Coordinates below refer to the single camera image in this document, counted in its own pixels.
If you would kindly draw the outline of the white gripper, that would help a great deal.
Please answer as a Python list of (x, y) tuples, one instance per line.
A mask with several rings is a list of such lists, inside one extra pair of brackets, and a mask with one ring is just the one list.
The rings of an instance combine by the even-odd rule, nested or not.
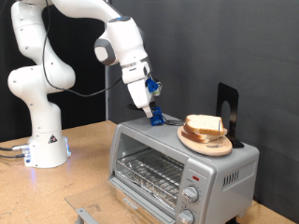
[(131, 94), (133, 102), (137, 108), (143, 108), (148, 118), (153, 117), (152, 110), (150, 108), (150, 101), (152, 100), (152, 94), (146, 86), (146, 79), (139, 79), (137, 81), (127, 84), (127, 88)]

